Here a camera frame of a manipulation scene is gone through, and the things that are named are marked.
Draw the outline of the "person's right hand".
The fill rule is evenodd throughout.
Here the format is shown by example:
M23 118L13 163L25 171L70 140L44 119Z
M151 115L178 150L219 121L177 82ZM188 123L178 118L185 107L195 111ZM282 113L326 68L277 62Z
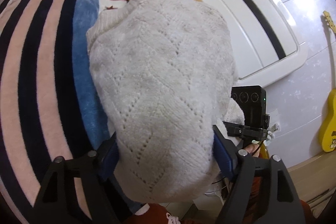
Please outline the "person's right hand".
M248 153L253 155L254 157L259 157L260 154L260 148L257 144L251 143L250 145L246 146L244 148Z

